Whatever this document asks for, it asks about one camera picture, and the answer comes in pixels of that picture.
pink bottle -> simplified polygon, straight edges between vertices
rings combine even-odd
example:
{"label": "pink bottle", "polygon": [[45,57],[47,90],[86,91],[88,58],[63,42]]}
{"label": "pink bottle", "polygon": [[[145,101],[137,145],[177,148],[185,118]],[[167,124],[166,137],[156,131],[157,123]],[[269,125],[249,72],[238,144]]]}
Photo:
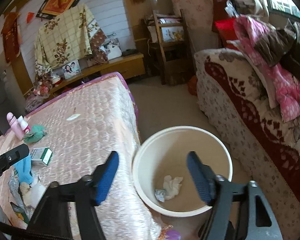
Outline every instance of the pink bottle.
{"label": "pink bottle", "polygon": [[7,120],[9,122],[9,125],[15,135],[18,137],[19,140],[22,140],[24,133],[23,130],[21,129],[21,126],[17,120],[17,118],[13,115],[13,113],[8,113],[7,114]]}

green cloth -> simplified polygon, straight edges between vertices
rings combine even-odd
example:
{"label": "green cloth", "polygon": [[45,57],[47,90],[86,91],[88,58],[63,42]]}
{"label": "green cloth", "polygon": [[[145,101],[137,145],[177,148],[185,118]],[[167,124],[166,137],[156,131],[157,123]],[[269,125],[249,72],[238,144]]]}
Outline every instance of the green cloth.
{"label": "green cloth", "polygon": [[31,131],[25,134],[23,140],[25,143],[35,143],[47,134],[47,129],[41,125],[33,125]]}

pillow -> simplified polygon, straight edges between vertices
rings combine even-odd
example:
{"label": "pillow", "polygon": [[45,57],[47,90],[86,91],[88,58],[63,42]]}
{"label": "pillow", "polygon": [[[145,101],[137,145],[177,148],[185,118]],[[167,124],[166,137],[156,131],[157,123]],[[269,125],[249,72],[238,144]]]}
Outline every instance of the pillow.
{"label": "pillow", "polygon": [[239,50],[236,46],[227,43],[226,41],[236,41],[238,39],[235,34],[233,23],[236,18],[215,21],[214,24],[218,29],[223,46],[228,49]]}
{"label": "pillow", "polygon": [[278,105],[278,102],[276,100],[276,91],[275,91],[275,87],[273,85],[273,81],[268,77],[268,75],[266,75],[265,73],[263,73],[262,69],[257,68],[253,62],[251,61],[251,59],[249,58],[249,56],[246,54],[245,50],[243,49],[241,43],[239,40],[236,41],[227,41],[228,43],[232,44],[234,47],[236,47],[239,51],[241,51],[241,53],[243,54],[243,56],[246,58],[246,60],[250,63],[250,65],[253,67],[254,71],[256,72],[256,74],[258,75],[258,77],[261,80],[261,83],[263,84],[263,86],[265,87],[267,94],[268,94],[268,98],[269,98],[269,105],[270,108],[275,108]]}

blue cloth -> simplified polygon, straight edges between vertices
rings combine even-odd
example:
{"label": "blue cloth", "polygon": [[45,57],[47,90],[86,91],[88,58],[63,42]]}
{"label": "blue cloth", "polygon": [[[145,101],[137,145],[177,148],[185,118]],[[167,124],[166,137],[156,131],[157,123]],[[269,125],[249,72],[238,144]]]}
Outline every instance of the blue cloth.
{"label": "blue cloth", "polygon": [[33,177],[31,176],[31,156],[30,154],[22,159],[21,161],[18,161],[14,165],[15,169],[18,172],[18,178],[19,178],[19,183],[25,182],[27,184],[31,184],[33,182]]}

pink clothing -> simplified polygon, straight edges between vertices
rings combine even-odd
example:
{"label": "pink clothing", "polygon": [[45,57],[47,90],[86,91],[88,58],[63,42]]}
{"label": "pink clothing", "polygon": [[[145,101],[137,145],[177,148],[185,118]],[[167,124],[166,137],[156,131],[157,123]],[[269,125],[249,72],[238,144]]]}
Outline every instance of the pink clothing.
{"label": "pink clothing", "polygon": [[280,104],[282,120],[288,122],[300,115],[300,82],[292,74],[281,67],[280,63],[270,67],[262,56],[253,48],[263,33],[270,29],[248,16],[240,16],[234,22],[235,33],[242,47],[253,64],[272,80],[275,97]]}

